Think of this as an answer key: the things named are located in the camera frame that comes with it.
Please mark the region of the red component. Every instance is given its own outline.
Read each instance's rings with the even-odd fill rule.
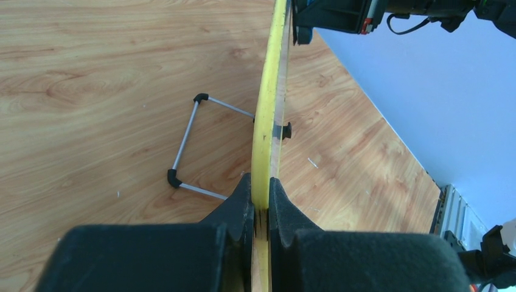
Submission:
[[[364,20],[364,24],[362,25],[362,31],[360,32],[361,35],[367,35],[369,32],[367,31],[368,25],[370,25],[372,22],[372,18],[366,18]]]

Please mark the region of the yellow curved object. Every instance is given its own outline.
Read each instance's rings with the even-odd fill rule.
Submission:
[[[276,0],[254,120],[251,199],[262,291],[270,290],[268,209],[270,178],[279,176],[290,39],[291,1]]]

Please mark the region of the yellow edge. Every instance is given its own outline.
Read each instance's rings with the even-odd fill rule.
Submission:
[[[282,36],[285,27],[287,0],[276,0],[274,15],[263,65],[262,82],[254,120],[253,152],[251,157],[251,200],[256,211],[269,208],[272,130],[276,107],[276,88],[281,59]]]

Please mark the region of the small white debris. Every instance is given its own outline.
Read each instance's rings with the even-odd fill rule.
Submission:
[[[313,161],[308,157],[308,161],[310,161],[310,163],[315,166],[316,169],[318,169],[319,167],[317,166],[317,164],[313,163]]]

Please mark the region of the black cable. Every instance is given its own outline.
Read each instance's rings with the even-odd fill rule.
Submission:
[[[407,33],[413,32],[413,31],[415,31],[415,30],[420,29],[420,28],[421,28],[421,27],[423,27],[423,26],[426,26],[427,24],[429,24],[429,23],[431,22],[430,17],[427,17],[427,18],[425,18],[423,21],[421,21],[421,23],[420,23],[420,24],[418,24],[418,25],[414,26],[414,27],[413,27],[413,28],[411,28],[411,29],[408,29],[408,30],[406,30],[406,31],[404,31],[404,32],[395,32],[395,31],[392,29],[392,27],[391,27],[391,20],[392,20],[392,18],[394,18],[394,17],[396,17],[396,18],[408,19],[408,18],[409,18],[409,15],[408,15],[408,14],[396,14],[396,13],[393,13],[393,14],[389,15],[389,17],[387,17],[387,26],[389,27],[389,29],[390,29],[393,33],[395,33],[395,34],[397,34],[397,35],[404,35],[404,34],[407,34]]]

